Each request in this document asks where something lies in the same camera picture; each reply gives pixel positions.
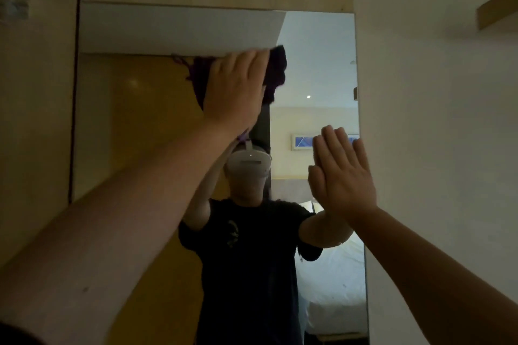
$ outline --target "white vr headset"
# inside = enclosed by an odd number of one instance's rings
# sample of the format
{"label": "white vr headset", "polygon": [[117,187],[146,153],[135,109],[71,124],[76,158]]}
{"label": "white vr headset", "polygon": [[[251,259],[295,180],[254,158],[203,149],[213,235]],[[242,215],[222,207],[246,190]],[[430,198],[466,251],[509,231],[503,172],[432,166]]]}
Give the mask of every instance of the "white vr headset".
{"label": "white vr headset", "polygon": [[226,162],[227,169],[234,175],[266,177],[271,168],[270,155],[247,139],[244,147],[233,152]]}

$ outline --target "ceiling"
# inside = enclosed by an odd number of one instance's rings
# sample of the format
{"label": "ceiling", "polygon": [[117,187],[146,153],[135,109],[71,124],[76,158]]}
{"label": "ceiling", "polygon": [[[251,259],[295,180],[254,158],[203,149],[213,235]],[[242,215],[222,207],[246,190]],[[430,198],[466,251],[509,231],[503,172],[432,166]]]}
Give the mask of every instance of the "ceiling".
{"label": "ceiling", "polygon": [[220,56],[282,44],[286,83],[272,106],[357,106],[352,14],[83,2],[79,36],[91,54]]}

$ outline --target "white bed sheet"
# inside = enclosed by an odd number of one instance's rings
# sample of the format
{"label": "white bed sheet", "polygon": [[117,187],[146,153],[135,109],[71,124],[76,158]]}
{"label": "white bed sheet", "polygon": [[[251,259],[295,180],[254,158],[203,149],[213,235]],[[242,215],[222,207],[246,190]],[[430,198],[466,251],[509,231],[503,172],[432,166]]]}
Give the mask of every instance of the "white bed sheet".
{"label": "white bed sheet", "polygon": [[314,262],[295,254],[295,266],[298,290],[309,302],[309,334],[368,332],[364,245],[355,233]]}

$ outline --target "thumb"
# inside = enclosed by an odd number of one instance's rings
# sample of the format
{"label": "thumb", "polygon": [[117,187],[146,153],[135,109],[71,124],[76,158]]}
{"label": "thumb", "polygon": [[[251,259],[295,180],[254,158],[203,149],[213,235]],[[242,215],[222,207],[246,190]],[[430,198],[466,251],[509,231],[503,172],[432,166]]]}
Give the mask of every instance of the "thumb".
{"label": "thumb", "polygon": [[320,166],[310,165],[308,167],[308,182],[311,193],[323,206],[327,200],[327,189],[324,171],[322,171]]}

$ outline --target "neck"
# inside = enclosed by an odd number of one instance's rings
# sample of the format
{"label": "neck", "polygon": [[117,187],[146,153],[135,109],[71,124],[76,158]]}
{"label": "neck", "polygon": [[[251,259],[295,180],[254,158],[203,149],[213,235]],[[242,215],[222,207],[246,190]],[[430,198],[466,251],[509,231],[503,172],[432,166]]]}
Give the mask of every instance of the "neck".
{"label": "neck", "polygon": [[263,202],[262,195],[254,196],[252,198],[251,197],[243,198],[240,196],[231,195],[230,199],[232,200],[232,202],[234,202],[238,206],[242,206],[242,207],[259,207],[261,205],[261,203]]}

